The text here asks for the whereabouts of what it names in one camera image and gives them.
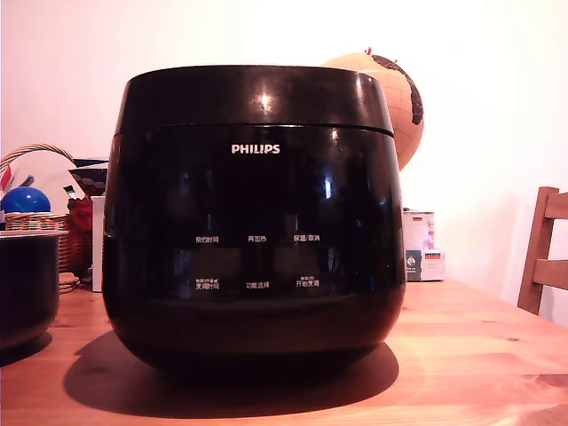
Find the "rice cooker lid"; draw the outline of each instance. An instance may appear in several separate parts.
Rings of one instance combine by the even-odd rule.
[[[373,77],[328,67],[177,67],[126,84],[115,134],[171,125],[316,125],[393,136]]]

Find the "blue ball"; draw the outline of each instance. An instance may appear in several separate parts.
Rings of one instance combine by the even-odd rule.
[[[39,189],[20,186],[4,196],[0,202],[0,209],[5,213],[51,211],[51,204],[47,196]]]

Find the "dark pot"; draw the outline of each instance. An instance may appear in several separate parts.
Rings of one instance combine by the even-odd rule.
[[[398,164],[368,75],[184,67],[135,77],[106,197],[107,313],[153,366],[337,369],[398,318]]]
[[[0,232],[0,352],[40,336],[59,306],[61,231]]]

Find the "philips logo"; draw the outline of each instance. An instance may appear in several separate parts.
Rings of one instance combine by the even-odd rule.
[[[280,154],[280,145],[231,145],[231,154]]]

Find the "globe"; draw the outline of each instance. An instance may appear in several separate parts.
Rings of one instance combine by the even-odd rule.
[[[379,81],[394,129],[398,168],[402,170],[418,149],[424,127],[422,98],[410,76],[396,62],[372,55],[371,49],[333,58],[323,66],[358,71]]]
[[[31,186],[19,186],[7,193],[0,201],[0,209],[5,213],[27,213],[51,211],[47,196]]]

